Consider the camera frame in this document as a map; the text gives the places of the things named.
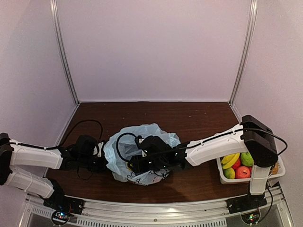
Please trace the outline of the light blue plastic bag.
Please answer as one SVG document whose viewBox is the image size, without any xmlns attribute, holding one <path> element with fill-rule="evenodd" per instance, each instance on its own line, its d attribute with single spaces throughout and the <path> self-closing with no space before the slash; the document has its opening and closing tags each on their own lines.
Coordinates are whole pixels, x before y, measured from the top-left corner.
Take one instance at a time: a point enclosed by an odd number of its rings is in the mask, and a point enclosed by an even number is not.
<svg viewBox="0 0 303 227">
<path fill-rule="evenodd" d="M 107 168 L 112 172 L 115 180 L 123 183 L 142 186 L 159 183 L 169 176 L 169 170 L 161 169 L 155 172 L 150 170 L 136 174 L 127 167 L 127 160 L 130 160 L 132 156 L 142 154 L 135 143 L 135 136 L 143 138 L 158 136 L 172 147 L 180 144 L 176 133 L 165 132 L 156 123 L 126 127 L 110 137 L 103 147 Z"/>
</svg>

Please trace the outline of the yellow banana bunch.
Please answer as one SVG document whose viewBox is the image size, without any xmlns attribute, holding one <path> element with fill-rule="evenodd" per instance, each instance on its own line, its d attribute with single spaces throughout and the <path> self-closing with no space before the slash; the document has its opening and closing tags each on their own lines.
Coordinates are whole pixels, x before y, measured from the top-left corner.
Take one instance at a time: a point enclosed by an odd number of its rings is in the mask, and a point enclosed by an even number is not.
<svg viewBox="0 0 303 227">
<path fill-rule="evenodd" d="M 221 164 L 223 170 L 231 168 L 239 159 L 240 153 L 224 156 Z"/>
</svg>

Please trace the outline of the brown potato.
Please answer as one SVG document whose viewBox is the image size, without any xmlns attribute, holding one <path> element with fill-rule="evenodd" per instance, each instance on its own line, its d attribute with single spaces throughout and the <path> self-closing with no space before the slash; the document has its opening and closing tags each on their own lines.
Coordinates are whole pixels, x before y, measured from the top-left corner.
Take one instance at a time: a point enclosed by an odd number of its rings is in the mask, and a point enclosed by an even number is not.
<svg viewBox="0 0 303 227">
<path fill-rule="evenodd" d="M 279 163 L 276 162 L 276 164 L 272 168 L 272 175 L 276 175 L 278 173 L 278 171 L 279 171 Z"/>
</svg>

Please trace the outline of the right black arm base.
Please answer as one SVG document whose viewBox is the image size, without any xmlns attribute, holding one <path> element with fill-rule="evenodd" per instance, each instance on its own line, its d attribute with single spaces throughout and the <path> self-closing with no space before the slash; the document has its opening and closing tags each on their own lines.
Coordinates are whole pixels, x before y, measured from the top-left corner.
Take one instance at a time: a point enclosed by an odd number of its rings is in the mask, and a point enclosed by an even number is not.
<svg viewBox="0 0 303 227">
<path fill-rule="evenodd" d="M 267 205 L 265 194 L 251 195 L 246 194 L 240 197 L 230 198 L 226 201 L 230 214 L 257 209 Z"/>
</svg>

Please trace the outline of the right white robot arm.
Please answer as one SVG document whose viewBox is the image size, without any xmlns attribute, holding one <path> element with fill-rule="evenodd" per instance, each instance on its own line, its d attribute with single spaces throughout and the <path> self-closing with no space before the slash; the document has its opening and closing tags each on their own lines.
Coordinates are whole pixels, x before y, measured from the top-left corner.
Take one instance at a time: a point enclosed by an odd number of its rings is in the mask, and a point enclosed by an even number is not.
<svg viewBox="0 0 303 227">
<path fill-rule="evenodd" d="M 270 169 L 278 161 L 275 138 L 270 128 L 246 115 L 241 123 L 229 130 L 176 146 L 158 136 L 137 136 L 134 141 L 140 154 L 131 157 L 127 166 L 135 173 L 162 169 L 177 171 L 226 155 L 249 152 L 253 158 L 250 192 L 243 197 L 242 203 L 252 209 L 261 201 Z"/>
</svg>

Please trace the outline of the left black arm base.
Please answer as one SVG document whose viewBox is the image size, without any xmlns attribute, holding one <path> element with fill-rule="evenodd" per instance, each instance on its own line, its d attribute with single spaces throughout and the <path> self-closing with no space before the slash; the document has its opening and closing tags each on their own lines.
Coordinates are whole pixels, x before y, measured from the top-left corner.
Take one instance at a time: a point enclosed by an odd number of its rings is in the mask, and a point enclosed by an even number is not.
<svg viewBox="0 0 303 227">
<path fill-rule="evenodd" d="M 44 200 L 44 206 L 50 207 L 56 211 L 81 215 L 84 200 L 66 196 L 62 187 L 56 180 L 50 179 L 50 182 L 53 185 L 54 192 L 49 198 L 42 198 Z"/>
</svg>

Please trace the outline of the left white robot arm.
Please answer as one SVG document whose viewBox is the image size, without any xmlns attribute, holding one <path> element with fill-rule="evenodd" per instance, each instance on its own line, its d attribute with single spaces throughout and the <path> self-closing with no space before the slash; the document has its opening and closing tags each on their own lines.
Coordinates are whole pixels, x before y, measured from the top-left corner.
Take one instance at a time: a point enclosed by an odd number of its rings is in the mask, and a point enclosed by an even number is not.
<svg viewBox="0 0 303 227">
<path fill-rule="evenodd" d="M 12 140 L 7 133 L 0 135 L 0 184 L 16 187 L 49 199 L 58 210 L 68 206 L 68 199 L 60 186 L 21 168 L 38 166 L 55 170 L 87 169 L 92 173 L 105 171 L 107 161 L 104 142 L 81 135 L 68 147 L 40 147 Z"/>
</svg>

